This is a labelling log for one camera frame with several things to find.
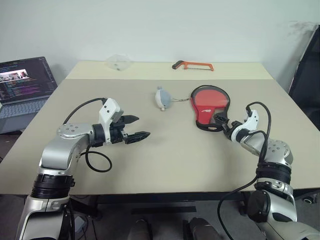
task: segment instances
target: video thumbnail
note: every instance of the video thumbnail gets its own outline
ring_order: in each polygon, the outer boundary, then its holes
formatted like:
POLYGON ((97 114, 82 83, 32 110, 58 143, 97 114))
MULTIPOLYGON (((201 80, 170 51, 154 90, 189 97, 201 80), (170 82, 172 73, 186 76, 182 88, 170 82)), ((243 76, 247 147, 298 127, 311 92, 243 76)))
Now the video thumbnail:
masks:
POLYGON ((20 69, 16 71, 7 71, 7 72, 0 72, 0 83, 14 81, 19 79, 28 79, 29 76, 25 69, 20 69))

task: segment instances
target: laptop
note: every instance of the laptop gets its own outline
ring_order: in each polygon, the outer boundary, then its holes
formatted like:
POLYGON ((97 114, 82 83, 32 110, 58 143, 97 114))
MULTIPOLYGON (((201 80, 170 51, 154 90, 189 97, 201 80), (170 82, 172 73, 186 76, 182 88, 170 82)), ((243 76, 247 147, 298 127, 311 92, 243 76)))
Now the laptop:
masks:
POLYGON ((25 129, 56 88, 44 56, 0 63, 0 134, 25 129))

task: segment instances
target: table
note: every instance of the table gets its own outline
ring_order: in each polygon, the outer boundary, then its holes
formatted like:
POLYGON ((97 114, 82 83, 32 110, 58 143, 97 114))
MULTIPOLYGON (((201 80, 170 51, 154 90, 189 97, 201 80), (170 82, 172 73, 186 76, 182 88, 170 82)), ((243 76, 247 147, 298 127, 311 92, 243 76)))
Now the table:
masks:
MULTIPOLYGON (((113 169, 108 173, 92 171, 81 158, 72 195, 228 192, 247 183, 255 175, 256 156, 227 140, 222 132, 199 130, 190 102, 175 102, 163 112, 155 104, 157 86, 174 98, 187 98, 203 84, 229 94, 231 121, 243 121, 248 103, 265 103, 272 115, 270 137, 288 143, 293 152, 291 185, 301 190, 320 188, 320 133, 261 64, 213 63, 214 72, 173 70, 171 65, 134 63, 116 71, 104 62, 79 62, 2 161, 0 194, 31 192, 42 151, 56 129, 76 106, 96 97, 114 98, 125 115, 140 118, 125 127, 128 133, 148 131, 151 135, 130 145, 96 148, 112 160, 113 169)), ((95 124, 100 107, 98 102, 91 103, 70 122, 95 124)), ((266 113, 259 106, 255 109, 259 129, 266 129, 266 113)), ((97 168, 108 167, 99 156, 90 159, 97 168)))

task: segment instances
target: gray carpet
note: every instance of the gray carpet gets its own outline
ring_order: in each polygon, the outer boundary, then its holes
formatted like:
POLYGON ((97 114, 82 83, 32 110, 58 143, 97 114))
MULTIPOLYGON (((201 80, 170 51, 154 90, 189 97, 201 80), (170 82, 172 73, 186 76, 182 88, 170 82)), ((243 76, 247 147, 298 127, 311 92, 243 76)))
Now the gray carpet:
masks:
MULTIPOLYGON (((17 136, 0 135, 0 156, 4 157, 14 144, 17 136)), ((296 201, 298 220, 320 231, 320 203, 306 204, 296 201)), ((102 204, 98 208, 103 218, 94 221, 98 240, 126 240, 132 224, 138 219, 146 219, 152 225, 154 240, 182 240, 183 220, 193 217, 206 219, 225 239, 217 217, 217 201, 172 202, 172 203, 135 203, 135 204, 102 204), (196 212, 132 214, 132 209, 157 207, 186 207, 195 206, 196 212)), ((17 225, 24 207, 24 199, 13 195, 0 195, 0 240, 13 240, 17 225)), ((238 205, 226 201, 221 208, 222 218, 229 232, 237 240, 264 240, 258 227, 238 212, 238 205)), ((85 233, 87 240, 95 240, 91 220, 85 233)))

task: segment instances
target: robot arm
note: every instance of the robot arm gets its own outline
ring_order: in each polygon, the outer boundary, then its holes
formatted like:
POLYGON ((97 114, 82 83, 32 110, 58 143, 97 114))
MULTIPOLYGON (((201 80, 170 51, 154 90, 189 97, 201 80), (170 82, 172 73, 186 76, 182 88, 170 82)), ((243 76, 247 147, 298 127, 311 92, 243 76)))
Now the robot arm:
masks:
POLYGON ((126 144, 143 140, 149 132, 128 135, 125 124, 139 118, 122 116, 118 103, 108 98, 99 111, 99 123, 66 123, 58 128, 56 136, 44 148, 31 195, 26 199, 18 224, 16 240, 53 239, 68 240, 72 213, 69 190, 75 185, 81 152, 89 147, 126 144))
MULTIPOLYGON (((252 110, 244 124, 234 121, 232 128, 225 124, 224 134, 259 156, 265 137, 261 133, 250 135, 257 129, 258 120, 257 111, 252 110)), ((289 146, 269 138, 265 158, 257 165, 256 191, 249 198, 247 214, 268 240, 320 240, 319 231, 297 222, 293 188, 290 186, 292 163, 289 146)))

